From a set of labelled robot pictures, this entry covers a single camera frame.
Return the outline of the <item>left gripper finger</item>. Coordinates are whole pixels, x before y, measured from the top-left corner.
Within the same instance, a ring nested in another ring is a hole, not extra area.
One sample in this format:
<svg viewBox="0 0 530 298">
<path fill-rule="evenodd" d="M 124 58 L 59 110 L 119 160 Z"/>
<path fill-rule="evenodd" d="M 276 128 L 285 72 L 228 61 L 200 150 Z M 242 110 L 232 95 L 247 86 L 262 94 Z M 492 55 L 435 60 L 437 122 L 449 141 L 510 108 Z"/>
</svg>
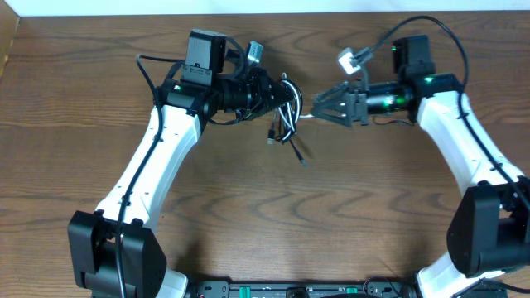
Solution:
<svg viewBox="0 0 530 298">
<path fill-rule="evenodd" d="M 278 82 L 274 79 L 267 79 L 267 96 L 270 99 L 293 99 L 294 93 L 292 89 L 286 86 L 282 81 Z"/>
<path fill-rule="evenodd" d="M 264 112 L 269 113 L 276 108 L 280 108 L 285 103 L 290 103 L 294 98 L 295 96 L 289 93 L 271 95 L 265 100 Z"/>
</svg>

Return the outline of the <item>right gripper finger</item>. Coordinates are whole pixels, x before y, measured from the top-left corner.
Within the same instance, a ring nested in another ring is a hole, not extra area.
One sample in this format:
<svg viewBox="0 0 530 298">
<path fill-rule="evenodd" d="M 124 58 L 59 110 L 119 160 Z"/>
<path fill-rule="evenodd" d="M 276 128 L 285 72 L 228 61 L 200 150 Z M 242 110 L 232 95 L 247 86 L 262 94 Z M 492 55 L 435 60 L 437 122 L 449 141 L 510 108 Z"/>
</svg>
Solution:
<svg viewBox="0 0 530 298">
<path fill-rule="evenodd" d="M 345 105 L 345 101 L 348 98 L 349 83 L 342 82 L 336 86 L 320 92 L 313 97 L 312 112 L 319 109 L 324 109 L 328 106 L 337 108 Z"/>
<path fill-rule="evenodd" d="M 345 127 L 351 127 L 352 121 L 345 111 L 345 107 L 331 107 L 331 108 L 322 108 L 322 107 L 313 107 L 311 110 L 311 115 L 314 118 L 319 118 L 326 120 L 335 124 L 339 124 Z"/>
</svg>

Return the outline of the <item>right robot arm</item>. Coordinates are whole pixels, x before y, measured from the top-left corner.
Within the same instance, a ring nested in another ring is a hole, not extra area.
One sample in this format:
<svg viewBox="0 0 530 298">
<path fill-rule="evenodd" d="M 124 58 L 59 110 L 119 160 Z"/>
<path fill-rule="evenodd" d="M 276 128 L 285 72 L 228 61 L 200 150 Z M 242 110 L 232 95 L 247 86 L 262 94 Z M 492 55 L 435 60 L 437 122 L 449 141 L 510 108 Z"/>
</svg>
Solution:
<svg viewBox="0 0 530 298">
<path fill-rule="evenodd" d="M 529 263 L 529 180 L 496 147 L 453 74 L 439 74 L 426 36 L 392 45 L 394 82 L 367 76 L 315 97 L 316 118 L 350 126 L 405 111 L 437 145 L 461 202 L 446 234 L 446 253 L 401 287 L 401 297 L 505 294 L 505 273 Z"/>
</svg>

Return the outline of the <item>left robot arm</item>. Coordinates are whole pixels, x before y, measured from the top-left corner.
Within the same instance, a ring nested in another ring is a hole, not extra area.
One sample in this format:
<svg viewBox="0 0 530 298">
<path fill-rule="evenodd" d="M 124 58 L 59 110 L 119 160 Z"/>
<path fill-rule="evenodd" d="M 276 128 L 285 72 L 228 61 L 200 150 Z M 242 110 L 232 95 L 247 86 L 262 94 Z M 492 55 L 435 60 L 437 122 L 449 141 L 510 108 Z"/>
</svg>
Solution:
<svg viewBox="0 0 530 298">
<path fill-rule="evenodd" d="M 186 297 L 189 278 L 168 267 L 155 233 L 181 163 L 218 111 L 247 122 L 280 110 L 294 126 L 301 93 L 260 64 L 262 46 L 225 34 L 191 31 L 186 57 L 152 85 L 147 130 L 125 171 L 91 213 L 78 211 L 67 231 L 76 284 L 94 297 Z"/>
</svg>

